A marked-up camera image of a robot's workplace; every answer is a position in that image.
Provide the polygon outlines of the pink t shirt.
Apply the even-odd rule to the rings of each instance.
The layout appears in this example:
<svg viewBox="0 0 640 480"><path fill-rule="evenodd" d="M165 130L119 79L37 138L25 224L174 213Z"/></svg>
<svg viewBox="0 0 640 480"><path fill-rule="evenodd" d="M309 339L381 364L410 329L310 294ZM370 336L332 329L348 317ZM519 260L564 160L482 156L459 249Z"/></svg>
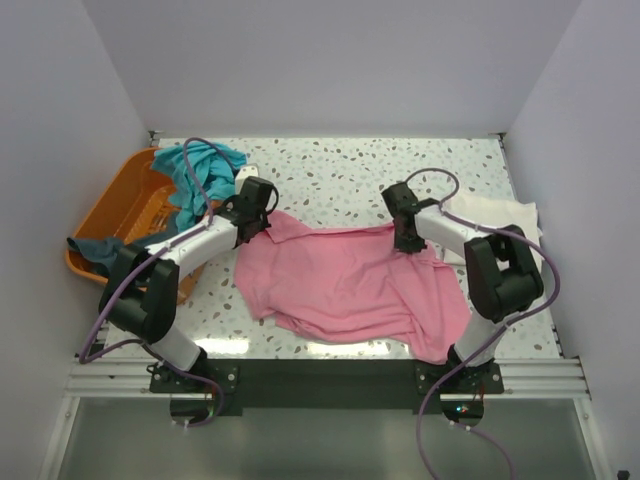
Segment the pink t shirt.
<svg viewBox="0 0 640 480"><path fill-rule="evenodd" d="M452 267L432 248L405 254L394 228L317 228L277 211L240 247L234 283L254 319L327 343L390 338L442 364L471 318Z"/></svg>

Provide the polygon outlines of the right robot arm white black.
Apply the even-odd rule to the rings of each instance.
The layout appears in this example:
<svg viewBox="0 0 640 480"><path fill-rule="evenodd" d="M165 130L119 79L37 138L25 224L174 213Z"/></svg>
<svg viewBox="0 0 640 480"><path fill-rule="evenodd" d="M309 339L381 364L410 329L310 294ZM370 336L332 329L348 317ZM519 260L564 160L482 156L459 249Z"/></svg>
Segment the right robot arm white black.
<svg viewBox="0 0 640 480"><path fill-rule="evenodd" d="M544 293L533 243L515 224L484 226L448 212L435 199L420 200L406 182L382 191L394 225L396 250L414 254L428 240L464 259L471 319L450 347L445 369L448 386L469 392L482 367L495 358L507 319L529 310Z"/></svg>

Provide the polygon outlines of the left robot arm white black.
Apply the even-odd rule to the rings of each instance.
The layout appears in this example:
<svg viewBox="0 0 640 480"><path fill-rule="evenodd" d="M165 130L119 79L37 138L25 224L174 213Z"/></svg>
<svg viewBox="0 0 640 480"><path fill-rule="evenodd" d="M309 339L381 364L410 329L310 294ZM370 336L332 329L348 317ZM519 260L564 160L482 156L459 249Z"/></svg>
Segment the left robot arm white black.
<svg viewBox="0 0 640 480"><path fill-rule="evenodd" d="M249 242L270 227L268 180L249 176L238 193L211 209L195 226L163 242L120 249L99 304L99 319L133 335L164 362L185 392L207 380L204 351L176 325L180 283L213 257Z"/></svg>

